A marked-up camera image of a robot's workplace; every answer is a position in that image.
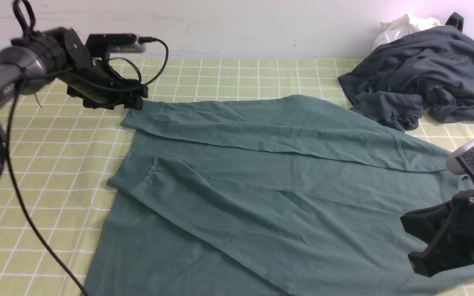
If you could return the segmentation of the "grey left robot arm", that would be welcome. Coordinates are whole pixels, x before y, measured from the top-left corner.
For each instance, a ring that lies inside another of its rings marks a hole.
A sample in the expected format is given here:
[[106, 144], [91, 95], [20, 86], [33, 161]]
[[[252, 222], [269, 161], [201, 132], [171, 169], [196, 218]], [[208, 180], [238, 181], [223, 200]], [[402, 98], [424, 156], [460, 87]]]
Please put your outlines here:
[[[141, 109], [148, 87], [140, 79], [121, 77], [109, 64], [111, 53], [143, 53], [145, 38], [136, 34], [91, 34], [83, 43], [71, 28], [28, 30], [0, 51], [0, 109], [17, 95], [33, 95], [55, 79], [67, 95], [91, 109], [122, 105]], [[7, 136], [0, 124], [0, 176]]]

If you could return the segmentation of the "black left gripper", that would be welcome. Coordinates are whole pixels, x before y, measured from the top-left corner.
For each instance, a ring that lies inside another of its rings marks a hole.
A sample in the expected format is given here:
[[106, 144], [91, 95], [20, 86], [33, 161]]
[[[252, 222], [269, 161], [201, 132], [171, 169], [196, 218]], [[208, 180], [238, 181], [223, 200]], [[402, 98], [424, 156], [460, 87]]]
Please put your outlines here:
[[106, 60], [92, 58], [91, 66], [68, 69], [58, 79], [67, 85], [67, 95], [82, 99], [83, 106], [91, 109], [142, 109], [149, 88], [137, 79], [121, 77]]

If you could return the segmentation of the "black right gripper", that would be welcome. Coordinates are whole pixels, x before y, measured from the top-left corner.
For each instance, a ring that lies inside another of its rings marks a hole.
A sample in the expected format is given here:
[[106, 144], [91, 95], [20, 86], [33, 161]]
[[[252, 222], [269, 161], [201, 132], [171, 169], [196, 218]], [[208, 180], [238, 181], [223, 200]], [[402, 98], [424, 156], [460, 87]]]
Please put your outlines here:
[[[474, 185], [474, 147], [456, 157]], [[407, 234], [427, 244], [408, 254], [416, 274], [435, 274], [474, 264], [474, 189], [461, 191], [443, 204], [401, 217]]]

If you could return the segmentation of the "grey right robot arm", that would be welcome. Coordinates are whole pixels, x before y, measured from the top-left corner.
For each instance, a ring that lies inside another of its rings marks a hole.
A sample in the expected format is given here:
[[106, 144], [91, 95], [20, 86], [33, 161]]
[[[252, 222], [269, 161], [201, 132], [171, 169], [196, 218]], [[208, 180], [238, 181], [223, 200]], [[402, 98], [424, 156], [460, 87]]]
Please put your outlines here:
[[[461, 146], [446, 162], [455, 175], [466, 175], [474, 185], [474, 140]], [[401, 217], [407, 234], [427, 244], [408, 254], [416, 274], [424, 277], [474, 264], [474, 189], [461, 191], [443, 204], [414, 210]]]

